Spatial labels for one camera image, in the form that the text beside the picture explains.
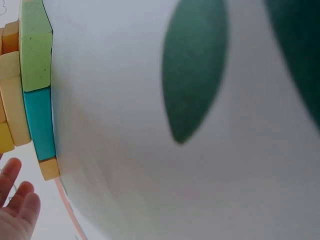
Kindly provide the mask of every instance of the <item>hand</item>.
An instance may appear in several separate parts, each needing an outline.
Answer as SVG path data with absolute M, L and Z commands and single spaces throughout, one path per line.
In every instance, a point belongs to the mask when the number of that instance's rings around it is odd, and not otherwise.
M 22 182 L 4 207 L 20 172 L 21 161 L 11 158 L 0 172 L 0 239 L 30 240 L 40 212 L 40 199 L 30 182 Z

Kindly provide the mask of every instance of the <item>turquoise block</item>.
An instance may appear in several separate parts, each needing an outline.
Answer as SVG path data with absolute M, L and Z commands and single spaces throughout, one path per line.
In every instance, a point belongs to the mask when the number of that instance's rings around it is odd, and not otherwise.
M 39 161 L 56 155 L 51 88 L 23 92 L 24 106 L 35 153 Z

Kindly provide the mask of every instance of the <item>green pattern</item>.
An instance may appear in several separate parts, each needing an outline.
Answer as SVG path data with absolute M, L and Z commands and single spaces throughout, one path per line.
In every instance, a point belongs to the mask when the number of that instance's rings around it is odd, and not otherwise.
M 224 0 L 181 0 L 163 50 L 162 88 L 174 140 L 185 143 L 203 122 L 223 77 L 228 44 Z
M 265 3 L 294 83 L 320 129 L 320 1 Z

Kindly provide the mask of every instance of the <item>colorful blocks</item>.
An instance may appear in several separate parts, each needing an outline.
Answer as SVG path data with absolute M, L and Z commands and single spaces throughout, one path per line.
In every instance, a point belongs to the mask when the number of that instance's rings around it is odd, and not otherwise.
M 0 123 L 0 154 L 15 149 L 7 122 Z
M 25 92 L 51 84 L 53 31 L 42 0 L 23 0 L 20 8 L 20 65 Z
M 45 181 L 55 179 L 60 176 L 56 157 L 39 161 L 39 166 Z
M 14 145 L 21 146 L 30 143 L 18 51 L 0 56 L 0 94 Z
M 19 21 L 10 22 L 4 26 L 2 49 L 3 54 L 19 50 Z
M 42 88 L 36 91 L 24 92 L 24 106 L 39 161 L 56 155 L 53 122 L 51 113 L 51 89 Z

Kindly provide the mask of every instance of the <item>light yellow block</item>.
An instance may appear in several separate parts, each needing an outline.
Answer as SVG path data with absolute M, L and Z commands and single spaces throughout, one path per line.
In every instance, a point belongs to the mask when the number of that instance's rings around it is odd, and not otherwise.
M 16 146 L 31 142 L 22 95 L 21 77 L 0 80 L 0 92 L 13 143 Z
M 0 124 L 6 121 L 5 109 L 2 103 L 1 92 L 0 92 Z
M 0 154 L 15 149 L 7 122 L 0 123 Z
M 0 80 L 20 76 L 19 52 L 14 51 L 0 56 Z
M 42 160 L 38 162 L 45 181 L 55 179 L 60 176 L 60 171 L 56 157 L 52 157 L 48 160 Z
M 0 28 L 0 55 L 2 55 L 2 36 L 4 34 L 4 28 Z
M 30 143 L 18 51 L 0 56 L 0 93 L 14 145 L 21 146 Z
M 19 20 L 7 23 L 2 35 L 3 54 L 19 50 Z

